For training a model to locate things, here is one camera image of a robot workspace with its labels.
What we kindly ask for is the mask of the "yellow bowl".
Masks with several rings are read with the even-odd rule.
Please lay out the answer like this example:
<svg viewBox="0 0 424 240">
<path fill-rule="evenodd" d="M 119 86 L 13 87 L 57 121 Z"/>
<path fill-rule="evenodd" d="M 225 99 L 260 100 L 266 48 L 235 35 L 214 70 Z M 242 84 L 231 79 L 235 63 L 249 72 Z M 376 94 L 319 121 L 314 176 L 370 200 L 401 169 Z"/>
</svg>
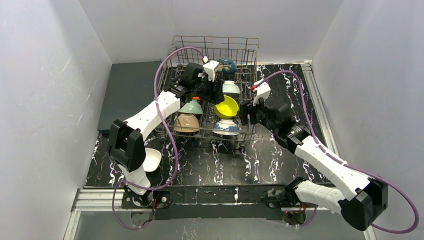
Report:
<svg viewBox="0 0 424 240">
<path fill-rule="evenodd" d="M 214 113 L 221 119 L 231 119 L 238 114 L 239 109 L 237 101 L 228 95 L 224 95 L 223 102 L 214 105 Z"/>
</svg>

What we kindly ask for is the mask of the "green bowl dark exterior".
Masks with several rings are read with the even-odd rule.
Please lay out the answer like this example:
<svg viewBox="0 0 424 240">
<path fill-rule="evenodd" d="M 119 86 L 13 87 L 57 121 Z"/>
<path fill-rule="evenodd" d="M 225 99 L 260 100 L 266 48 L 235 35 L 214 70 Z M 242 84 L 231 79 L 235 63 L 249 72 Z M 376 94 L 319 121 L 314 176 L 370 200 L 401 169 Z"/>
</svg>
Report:
<svg viewBox="0 0 424 240">
<path fill-rule="evenodd" d="M 222 84 L 224 94 L 241 94 L 240 87 L 232 80 L 225 80 Z"/>
</svg>

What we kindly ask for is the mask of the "celadon green bowl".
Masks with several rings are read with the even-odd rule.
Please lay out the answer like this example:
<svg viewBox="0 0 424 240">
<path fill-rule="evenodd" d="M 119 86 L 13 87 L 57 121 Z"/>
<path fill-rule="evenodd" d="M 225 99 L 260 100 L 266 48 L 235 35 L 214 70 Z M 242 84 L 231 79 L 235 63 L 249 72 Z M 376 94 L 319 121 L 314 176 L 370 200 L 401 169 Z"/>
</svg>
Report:
<svg viewBox="0 0 424 240">
<path fill-rule="evenodd" d="M 183 114 L 199 115 L 203 113 L 203 109 L 196 99 L 192 99 L 190 102 L 183 105 L 178 112 Z"/>
</svg>

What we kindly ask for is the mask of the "blue patterned bowl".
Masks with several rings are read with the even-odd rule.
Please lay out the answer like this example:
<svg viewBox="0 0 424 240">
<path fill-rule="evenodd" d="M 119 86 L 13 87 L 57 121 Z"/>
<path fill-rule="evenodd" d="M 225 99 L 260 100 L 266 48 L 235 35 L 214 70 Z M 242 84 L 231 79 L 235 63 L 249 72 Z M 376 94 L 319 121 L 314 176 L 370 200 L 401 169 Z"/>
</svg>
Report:
<svg viewBox="0 0 424 240">
<path fill-rule="evenodd" d="M 240 127 L 232 119 L 221 119 L 214 124 L 213 133 L 223 136 L 237 136 Z"/>
</svg>

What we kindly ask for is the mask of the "beige floral bowl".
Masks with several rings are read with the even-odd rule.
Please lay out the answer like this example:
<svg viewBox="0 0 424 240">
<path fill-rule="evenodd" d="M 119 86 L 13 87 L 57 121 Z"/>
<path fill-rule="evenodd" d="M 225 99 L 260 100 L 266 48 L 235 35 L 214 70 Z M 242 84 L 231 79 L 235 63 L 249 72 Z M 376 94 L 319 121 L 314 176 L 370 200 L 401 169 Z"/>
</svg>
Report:
<svg viewBox="0 0 424 240">
<path fill-rule="evenodd" d="M 195 133 L 200 130 L 200 122 L 194 114 L 181 113 L 175 120 L 174 130 L 179 133 Z"/>
</svg>

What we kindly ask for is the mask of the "white square bowl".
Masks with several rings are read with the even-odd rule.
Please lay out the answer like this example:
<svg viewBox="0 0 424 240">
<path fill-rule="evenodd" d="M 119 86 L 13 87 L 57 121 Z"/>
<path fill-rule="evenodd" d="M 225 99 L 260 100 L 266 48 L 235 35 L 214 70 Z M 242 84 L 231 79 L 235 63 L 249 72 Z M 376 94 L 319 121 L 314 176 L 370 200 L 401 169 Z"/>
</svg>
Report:
<svg viewBox="0 0 424 240">
<path fill-rule="evenodd" d="M 146 156 L 142 164 L 143 169 L 148 173 L 154 172 L 161 163 L 162 154 L 160 151 L 153 148 L 146 148 L 145 153 Z"/>
</svg>

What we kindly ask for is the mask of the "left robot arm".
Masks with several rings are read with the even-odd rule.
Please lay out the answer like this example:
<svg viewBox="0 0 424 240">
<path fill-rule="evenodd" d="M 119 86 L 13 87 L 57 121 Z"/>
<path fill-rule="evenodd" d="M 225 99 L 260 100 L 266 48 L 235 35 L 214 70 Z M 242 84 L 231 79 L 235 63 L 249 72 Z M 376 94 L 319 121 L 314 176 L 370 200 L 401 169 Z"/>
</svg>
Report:
<svg viewBox="0 0 424 240">
<path fill-rule="evenodd" d="M 193 97 L 218 104 L 224 101 L 223 82 L 216 74 L 221 72 L 222 63 L 211 60 L 203 65 L 190 62 L 182 72 L 168 82 L 154 100 L 136 115 L 125 121 L 115 120 L 108 137 L 107 153 L 122 170 L 129 188 L 139 196 L 160 190 L 152 187 L 143 167 L 148 156 L 146 137 L 166 118 L 176 113 Z"/>
</svg>

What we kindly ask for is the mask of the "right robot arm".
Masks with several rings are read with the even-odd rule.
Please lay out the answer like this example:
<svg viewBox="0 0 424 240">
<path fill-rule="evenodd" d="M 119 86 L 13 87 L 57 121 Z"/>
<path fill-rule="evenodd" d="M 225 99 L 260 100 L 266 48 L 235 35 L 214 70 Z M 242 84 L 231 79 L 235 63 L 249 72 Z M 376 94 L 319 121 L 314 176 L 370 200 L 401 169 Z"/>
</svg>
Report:
<svg viewBox="0 0 424 240">
<path fill-rule="evenodd" d="M 240 105 L 239 115 L 243 125 L 264 126 L 281 147 L 312 165 L 334 184 L 326 187 L 296 178 L 285 186 L 285 194 L 292 202 L 327 208 L 360 231 L 365 231 L 387 208 L 388 186 L 331 159 L 331 151 L 314 140 L 308 127 L 294 120 L 290 107 L 281 98 L 246 100 Z"/>
</svg>

